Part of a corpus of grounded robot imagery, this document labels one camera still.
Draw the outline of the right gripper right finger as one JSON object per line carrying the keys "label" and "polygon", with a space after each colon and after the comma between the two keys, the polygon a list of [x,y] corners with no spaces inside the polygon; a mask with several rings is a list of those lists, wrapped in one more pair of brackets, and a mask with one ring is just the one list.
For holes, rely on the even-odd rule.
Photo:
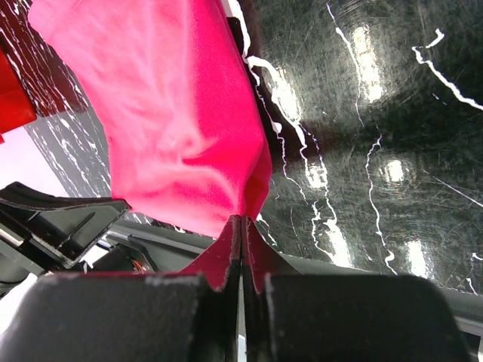
{"label": "right gripper right finger", "polygon": [[298,272],[241,221],[250,361],[468,361],[443,295],[423,278]]}

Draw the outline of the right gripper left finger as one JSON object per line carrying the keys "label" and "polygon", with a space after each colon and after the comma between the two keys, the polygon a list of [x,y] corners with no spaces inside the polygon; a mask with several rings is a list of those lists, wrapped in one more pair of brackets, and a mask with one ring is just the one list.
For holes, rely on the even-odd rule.
{"label": "right gripper left finger", "polygon": [[3,361],[234,361],[240,216],[184,270],[38,279],[1,337]]}

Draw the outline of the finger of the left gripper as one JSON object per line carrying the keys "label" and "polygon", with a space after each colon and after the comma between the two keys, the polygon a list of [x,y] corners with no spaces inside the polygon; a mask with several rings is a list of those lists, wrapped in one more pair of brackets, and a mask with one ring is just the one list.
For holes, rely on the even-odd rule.
{"label": "finger of the left gripper", "polygon": [[72,268],[131,207],[64,198],[15,182],[1,190],[1,254],[22,268]]}

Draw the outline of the magenta t shirt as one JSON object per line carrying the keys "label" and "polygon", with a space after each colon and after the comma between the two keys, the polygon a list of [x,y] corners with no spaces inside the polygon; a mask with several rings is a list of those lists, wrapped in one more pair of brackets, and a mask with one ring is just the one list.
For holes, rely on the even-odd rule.
{"label": "magenta t shirt", "polygon": [[28,21],[75,73],[132,210],[210,237],[256,218],[272,163],[219,1],[35,1]]}

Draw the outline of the red plastic bin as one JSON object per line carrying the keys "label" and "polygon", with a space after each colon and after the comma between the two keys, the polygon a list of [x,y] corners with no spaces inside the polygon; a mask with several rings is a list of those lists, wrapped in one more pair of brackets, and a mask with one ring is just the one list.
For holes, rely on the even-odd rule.
{"label": "red plastic bin", "polygon": [[37,115],[3,49],[0,76],[0,132],[3,143],[5,133],[35,121]]}

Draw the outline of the black marble table mat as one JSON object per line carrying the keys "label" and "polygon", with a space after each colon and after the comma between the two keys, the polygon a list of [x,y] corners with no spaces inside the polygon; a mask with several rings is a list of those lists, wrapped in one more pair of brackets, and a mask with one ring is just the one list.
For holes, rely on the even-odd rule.
{"label": "black marble table mat", "polygon": [[[1,3],[27,136],[75,197],[111,197],[75,73]],[[277,251],[482,294],[482,3],[222,2],[272,163],[256,218]]]}

